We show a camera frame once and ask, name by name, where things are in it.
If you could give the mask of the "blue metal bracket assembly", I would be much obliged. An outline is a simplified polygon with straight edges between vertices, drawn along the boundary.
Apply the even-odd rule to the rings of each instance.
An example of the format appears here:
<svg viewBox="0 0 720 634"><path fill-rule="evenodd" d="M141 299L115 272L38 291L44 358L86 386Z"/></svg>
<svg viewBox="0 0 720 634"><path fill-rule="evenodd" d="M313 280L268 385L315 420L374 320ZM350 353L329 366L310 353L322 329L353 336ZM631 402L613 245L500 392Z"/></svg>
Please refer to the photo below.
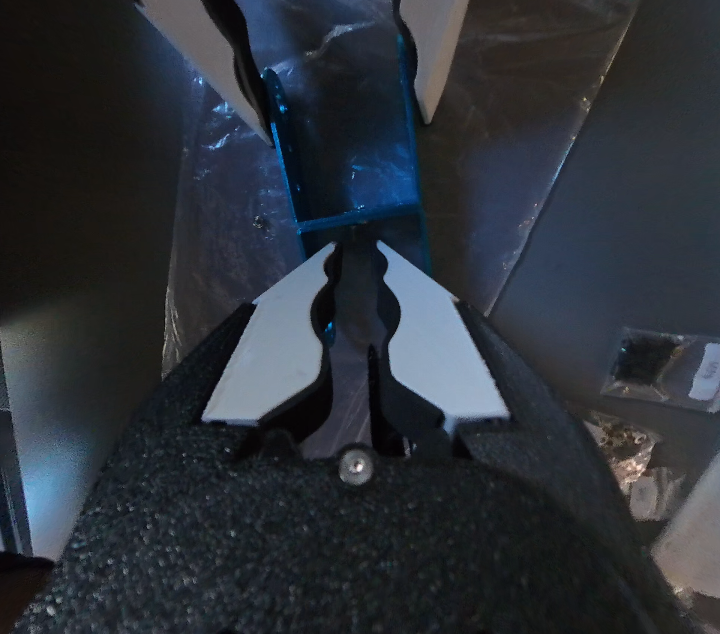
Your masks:
<svg viewBox="0 0 720 634"><path fill-rule="evenodd" d="M263 72L271 134L296 237L304 259L330 242L344 247L350 277L340 287L340 321L359 340L379 345L385 336L377 301L382 240L431 273L427 217L421 191L417 105L411 91L413 49L396 38L392 68L380 89L339 88L320 97L318 128L309 134L273 69Z"/></svg>

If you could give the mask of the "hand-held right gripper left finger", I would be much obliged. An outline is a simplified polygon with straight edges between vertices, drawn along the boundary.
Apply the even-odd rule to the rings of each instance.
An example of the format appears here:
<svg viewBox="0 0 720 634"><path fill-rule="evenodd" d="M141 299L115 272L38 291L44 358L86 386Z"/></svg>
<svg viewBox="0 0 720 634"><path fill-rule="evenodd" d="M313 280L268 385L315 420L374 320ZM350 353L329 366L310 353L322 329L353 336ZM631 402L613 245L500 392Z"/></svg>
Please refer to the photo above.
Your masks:
<svg viewBox="0 0 720 634"><path fill-rule="evenodd" d="M330 242L253 301L203 423L261 427L317 391L329 371L323 334L339 269L341 248Z"/></svg>

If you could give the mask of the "scattered small clear hardware bags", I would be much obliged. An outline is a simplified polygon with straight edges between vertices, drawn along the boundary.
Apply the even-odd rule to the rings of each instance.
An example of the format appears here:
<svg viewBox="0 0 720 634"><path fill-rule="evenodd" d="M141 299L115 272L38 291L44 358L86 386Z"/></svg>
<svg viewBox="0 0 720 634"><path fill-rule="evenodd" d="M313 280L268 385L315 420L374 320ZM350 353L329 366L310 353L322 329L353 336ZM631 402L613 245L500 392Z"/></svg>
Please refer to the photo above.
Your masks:
<svg viewBox="0 0 720 634"><path fill-rule="evenodd" d="M719 338L624 328L601 389L604 397L719 414ZM687 489L686 473L654 452L667 436L590 410L584 421L636 521L667 521Z"/></svg>

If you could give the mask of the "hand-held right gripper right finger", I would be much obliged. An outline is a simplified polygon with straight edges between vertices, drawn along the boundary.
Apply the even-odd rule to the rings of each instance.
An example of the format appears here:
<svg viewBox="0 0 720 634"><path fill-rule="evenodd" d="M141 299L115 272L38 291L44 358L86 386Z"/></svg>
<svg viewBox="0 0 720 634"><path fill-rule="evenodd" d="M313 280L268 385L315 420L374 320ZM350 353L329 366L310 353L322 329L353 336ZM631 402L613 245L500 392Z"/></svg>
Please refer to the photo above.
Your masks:
<svg viewBox="0 0 720 634"><path fill-rule="evenodd" d="M390 374L446 422L509 420L510 412L457 308L459 300L386 243L383 284L400 307L388 344Z"/></svg>

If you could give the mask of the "dark grey desk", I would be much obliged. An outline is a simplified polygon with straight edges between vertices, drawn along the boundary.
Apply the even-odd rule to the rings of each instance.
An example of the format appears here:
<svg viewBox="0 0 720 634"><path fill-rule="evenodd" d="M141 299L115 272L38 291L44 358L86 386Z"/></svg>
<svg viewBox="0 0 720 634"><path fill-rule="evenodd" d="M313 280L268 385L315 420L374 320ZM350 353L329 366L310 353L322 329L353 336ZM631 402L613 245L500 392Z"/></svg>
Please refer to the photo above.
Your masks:
<svg viewBox="0 0 720 634"><path fill-rule="evenodd" d="M1 0L1 342L38 556L161 378L189 76L131 0ZM719 335L719 0L642 0L491 319L573 401L624 325Z"/></svg>

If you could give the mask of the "clear plastic bag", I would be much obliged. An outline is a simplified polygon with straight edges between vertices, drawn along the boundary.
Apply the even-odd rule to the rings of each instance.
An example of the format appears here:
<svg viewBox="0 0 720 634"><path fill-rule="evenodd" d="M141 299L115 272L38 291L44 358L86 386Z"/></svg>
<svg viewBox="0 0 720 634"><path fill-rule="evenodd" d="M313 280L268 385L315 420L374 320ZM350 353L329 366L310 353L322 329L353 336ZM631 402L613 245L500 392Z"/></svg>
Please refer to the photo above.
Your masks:
<svg viewBox="0 0 720 634"><path fill-rule="evenodd" d="M318 128L320 97L355 76L365 92L392 68L391 0L238 0L260 69L276 71ZM517 263L640 0L470 0L430 125L416 124L433 276L488 314ZM275 147L199 75L184 150L166 295L167 376L243 301L302 261ZM253 227L256 215L265 231ZM305 441L324 458L369 442L367 352L341 319L330 348L333 409Z"/></svg>

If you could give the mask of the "white foam sheet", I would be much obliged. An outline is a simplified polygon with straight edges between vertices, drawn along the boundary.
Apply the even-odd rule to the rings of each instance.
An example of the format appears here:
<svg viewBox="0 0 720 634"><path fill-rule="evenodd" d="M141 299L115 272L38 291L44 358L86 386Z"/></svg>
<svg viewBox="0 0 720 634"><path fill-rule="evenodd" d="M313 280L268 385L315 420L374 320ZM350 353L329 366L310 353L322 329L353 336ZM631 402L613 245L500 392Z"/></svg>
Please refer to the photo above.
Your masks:
<svg viewBox="0 0 720 634"><path fill-rule="evenodd" d="M652 554L675 588L719 598L719 455L654 544Z"/></svg>

